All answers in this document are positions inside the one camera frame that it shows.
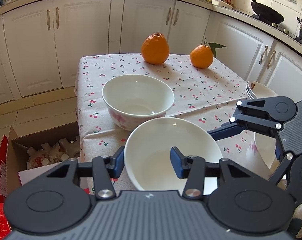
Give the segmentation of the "black wok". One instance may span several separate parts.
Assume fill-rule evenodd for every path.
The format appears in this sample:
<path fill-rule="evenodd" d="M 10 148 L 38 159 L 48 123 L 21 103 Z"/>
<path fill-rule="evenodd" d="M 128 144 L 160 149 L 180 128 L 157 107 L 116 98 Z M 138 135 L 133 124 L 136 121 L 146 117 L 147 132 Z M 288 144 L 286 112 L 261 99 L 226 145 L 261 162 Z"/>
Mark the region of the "black wok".
<path fill-rule="evenodd" d="M 280 24 L 284 21 L 284 17 L 279 12 L 256 0 L 251 0 L 251 7 L 260 21 L 269 24 Z"/>

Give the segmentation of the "cardboard box with trash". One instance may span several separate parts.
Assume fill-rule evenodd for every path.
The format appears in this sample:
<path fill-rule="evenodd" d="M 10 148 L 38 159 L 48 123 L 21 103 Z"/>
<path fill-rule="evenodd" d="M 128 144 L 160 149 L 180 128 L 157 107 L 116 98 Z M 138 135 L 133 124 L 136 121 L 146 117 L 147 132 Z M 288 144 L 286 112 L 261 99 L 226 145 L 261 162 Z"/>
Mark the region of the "cardboard box with trash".
<path fill-rule="evenodd" d="M 22 137 L 11 127 L 0 144 L 0 203 L 58 162 L 79 156 L 78 122 Z"/>

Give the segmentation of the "orange without leaf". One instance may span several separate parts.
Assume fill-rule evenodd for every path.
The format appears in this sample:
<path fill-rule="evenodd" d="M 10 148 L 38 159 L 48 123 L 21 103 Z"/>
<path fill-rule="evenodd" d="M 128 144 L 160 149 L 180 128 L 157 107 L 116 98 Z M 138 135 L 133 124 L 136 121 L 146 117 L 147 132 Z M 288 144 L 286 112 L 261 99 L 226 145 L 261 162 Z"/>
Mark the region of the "orange without leaf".
<path fill-rule="evenodd" d="M 169 45 L 162 33 L 153 33 L 142 44 L 141 54 L 144 61 L 154 65 L 163 64 L 169 57 Z"/>

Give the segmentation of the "white bowl pink flowers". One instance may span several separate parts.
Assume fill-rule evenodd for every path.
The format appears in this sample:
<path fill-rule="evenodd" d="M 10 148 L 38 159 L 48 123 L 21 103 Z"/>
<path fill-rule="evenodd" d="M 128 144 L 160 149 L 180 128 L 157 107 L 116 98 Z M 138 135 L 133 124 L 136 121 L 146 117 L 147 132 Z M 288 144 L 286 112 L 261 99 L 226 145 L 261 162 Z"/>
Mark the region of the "white bowl pink flowers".
<path fill-rule="evenodd" d="M 164 117 L 175 96 L 166 83 L 150 76 L 127 74 L 110 79 L 102 88 L 102 98 L 112 121 L 126 131 Z"/>

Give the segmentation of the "white plate with crumbs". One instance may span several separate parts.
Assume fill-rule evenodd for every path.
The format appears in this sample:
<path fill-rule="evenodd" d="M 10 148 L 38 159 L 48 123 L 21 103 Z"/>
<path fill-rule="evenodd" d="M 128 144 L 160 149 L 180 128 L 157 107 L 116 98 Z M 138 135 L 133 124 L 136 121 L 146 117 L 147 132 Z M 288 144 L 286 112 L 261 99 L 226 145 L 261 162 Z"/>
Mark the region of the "white plate with crumbs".
<path fill-rule="evenodd" d="M 246 94 L 249 99 L 261 99 L 278 96 L 273 90 L 256 81 L 248 81 Z"/>

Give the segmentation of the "orange with green leaf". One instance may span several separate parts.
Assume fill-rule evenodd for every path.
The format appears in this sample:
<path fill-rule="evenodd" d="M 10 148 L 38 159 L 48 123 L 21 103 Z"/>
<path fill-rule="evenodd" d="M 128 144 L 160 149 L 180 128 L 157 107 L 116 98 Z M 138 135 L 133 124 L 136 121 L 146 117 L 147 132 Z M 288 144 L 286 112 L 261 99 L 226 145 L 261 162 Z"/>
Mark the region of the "orange with green leaf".
<path fill-rule="evenodd" d="M 203 44 L 191 51 L 189 55 L 191 64 L 199 69 L 210 67 L 216 58 L 216 50 L 220 48 L 226 48 L 226 46 L 215 42 L 207 42 L 205 36 Z"/>

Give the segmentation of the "white container on counter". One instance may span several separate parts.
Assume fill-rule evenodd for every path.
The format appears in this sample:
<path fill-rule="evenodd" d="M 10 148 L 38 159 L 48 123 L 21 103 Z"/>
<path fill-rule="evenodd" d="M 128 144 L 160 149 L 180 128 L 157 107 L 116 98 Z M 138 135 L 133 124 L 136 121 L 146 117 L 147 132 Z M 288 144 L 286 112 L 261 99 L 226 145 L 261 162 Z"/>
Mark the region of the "white container on counter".
<path fill-rule="evenodd" d="M 227 9 L 233 9 L 232 5 L 224 2 L 223 0 L 212 0 L 211 3 L 212 5 L 220 6 Z"/>

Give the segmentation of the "plain white bowl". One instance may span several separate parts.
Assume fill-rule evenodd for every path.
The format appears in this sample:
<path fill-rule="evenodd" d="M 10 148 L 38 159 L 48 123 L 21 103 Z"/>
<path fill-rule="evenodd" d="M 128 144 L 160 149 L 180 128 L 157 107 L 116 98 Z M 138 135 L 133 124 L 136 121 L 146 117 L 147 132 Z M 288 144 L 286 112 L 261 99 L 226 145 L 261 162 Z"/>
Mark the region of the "plain white bowl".
<path fill-rule="evenodd" d="M 126 171 L 135 188 L 183 191 L 186 180 L 177 178 L 170 162 L 173 146 L 185 156 L 197 155 L 210 163 L 218 163 L 222 158 L 215 140 L 189 121 L 178 118 L 146 121 L 133 130 L 124 148 Z"/>

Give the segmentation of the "cherry print tablecloth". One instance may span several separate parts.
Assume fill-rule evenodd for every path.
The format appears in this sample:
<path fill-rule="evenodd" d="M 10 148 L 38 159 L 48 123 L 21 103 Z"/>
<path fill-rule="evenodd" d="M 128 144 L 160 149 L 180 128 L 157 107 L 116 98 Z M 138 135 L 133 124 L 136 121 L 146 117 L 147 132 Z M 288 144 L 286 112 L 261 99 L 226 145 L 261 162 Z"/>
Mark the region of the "cherry print tablecloth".
<path fill-rule="evenodd" d="M 91 161 L 100 155 L 113 155 L 126 145 L 133 131 L 117 126 L 102 98 L 103 86 L 112 78 L 139 74 L 154 77 L 172 89 L 173 107 L 161 118 L 189 121 L 207 133 L 227 123 L 236 103 L 246 99 L 246 82 L 218 60 L 209 68 L 197 69 L 187 55 L 169 55 L 159 66 L 146 63 L 140 54 L 86 56 L 80 59 L 76 94 L 81 157 Z M 216 141 L 222 158 L 228 158 L 247 168 L 246 151 L 253 142 L 253 133 Z M 116 179 L 114 188 L 137 190 L 128 177 L 126 167 Z"/>

